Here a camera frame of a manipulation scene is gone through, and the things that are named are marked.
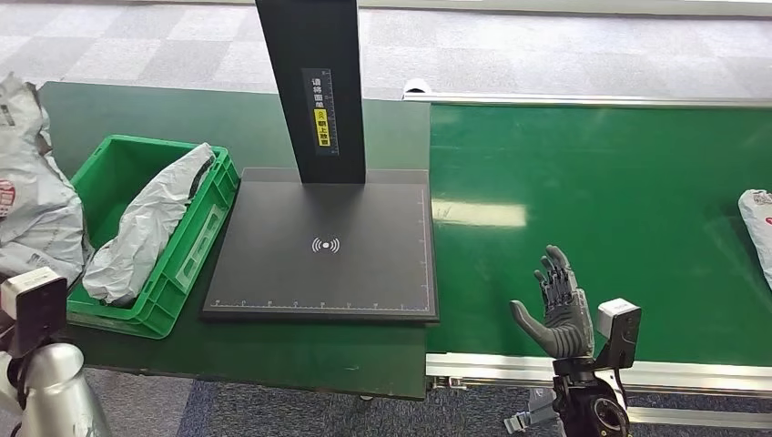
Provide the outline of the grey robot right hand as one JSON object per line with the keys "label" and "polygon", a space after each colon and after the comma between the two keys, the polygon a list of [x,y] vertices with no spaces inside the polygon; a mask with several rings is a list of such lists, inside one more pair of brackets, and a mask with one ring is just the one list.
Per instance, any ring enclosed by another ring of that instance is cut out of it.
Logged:
{"label": "grey robot right hand", "polygon": [[515,322],[556,360],[593,356],[593,323],[569,259],[559,247],[548,245],[540,262],[543,267],[533,275],[542,295],[543,320],[536,320],[522,302],[512,300],[509,307]]}

